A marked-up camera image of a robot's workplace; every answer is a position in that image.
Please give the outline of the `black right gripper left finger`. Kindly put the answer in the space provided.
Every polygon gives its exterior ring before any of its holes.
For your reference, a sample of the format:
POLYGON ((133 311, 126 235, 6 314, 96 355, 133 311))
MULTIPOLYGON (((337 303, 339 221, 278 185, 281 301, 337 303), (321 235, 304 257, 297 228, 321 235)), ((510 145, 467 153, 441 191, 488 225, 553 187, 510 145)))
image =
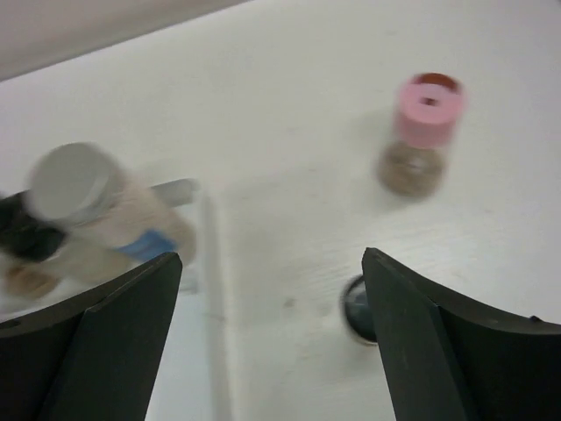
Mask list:
POLYGON ((144 419, 181 272, 179 255, 165 253, 2 322, 1 418, 144 419))

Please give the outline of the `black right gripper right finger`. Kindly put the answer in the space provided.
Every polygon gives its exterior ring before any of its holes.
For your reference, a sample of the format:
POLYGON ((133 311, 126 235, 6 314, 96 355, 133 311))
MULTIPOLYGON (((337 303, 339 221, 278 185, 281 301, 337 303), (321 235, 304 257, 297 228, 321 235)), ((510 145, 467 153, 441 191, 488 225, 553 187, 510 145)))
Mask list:
POLYGON ((398 420, 558 420, 560 326, 496 309, 376 248, 362 258, 398 420))

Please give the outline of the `black flip-lid small jar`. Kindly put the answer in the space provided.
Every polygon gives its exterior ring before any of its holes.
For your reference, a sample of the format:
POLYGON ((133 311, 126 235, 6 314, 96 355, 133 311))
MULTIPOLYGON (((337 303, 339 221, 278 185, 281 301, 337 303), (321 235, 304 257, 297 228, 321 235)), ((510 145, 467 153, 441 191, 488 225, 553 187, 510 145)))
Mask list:
POLYGON ((366 284, 362 275, 349 280, 340 297, 343 323, 351 337, 365 346, 378 344, 373 325, 373 314, 369 307, 366 284))

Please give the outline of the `black-cap white powder bottle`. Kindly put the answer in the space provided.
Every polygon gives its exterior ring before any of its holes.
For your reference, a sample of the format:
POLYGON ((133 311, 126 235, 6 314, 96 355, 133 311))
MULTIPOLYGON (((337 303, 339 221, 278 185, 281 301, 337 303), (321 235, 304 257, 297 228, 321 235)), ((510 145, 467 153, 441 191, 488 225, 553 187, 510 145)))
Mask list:
POLYGON ((1 199, 1 252, 11 261, 4 284, 12 296, 38 300, 60 284, 46 263, 64 246, 67 234, 34 218, 24 196, 18 192, 1 199))

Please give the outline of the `silver-cap blue-label bottle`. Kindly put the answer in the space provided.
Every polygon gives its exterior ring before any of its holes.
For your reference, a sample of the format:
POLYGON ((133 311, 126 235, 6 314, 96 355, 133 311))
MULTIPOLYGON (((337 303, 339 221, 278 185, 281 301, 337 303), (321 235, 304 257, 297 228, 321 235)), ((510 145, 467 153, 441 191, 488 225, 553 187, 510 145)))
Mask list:
POLYGON ((70 236, 64 271, 95 285, 163 253, 196 257, 195 228, 156 192, 90 143, 59 146, 33 167, 24 194, 31 214, 70 236))

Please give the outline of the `pink-cap spice bottle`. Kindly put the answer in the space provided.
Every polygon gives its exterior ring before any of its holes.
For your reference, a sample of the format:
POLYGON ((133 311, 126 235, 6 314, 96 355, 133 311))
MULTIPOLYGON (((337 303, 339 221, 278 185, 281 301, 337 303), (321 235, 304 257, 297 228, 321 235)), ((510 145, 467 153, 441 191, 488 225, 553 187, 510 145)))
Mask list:
POLYGON ((400 87, 378 170, 387 189, 414 199, 437 190, 464 105, 464 87, 449 75, 420 73, 400 87))

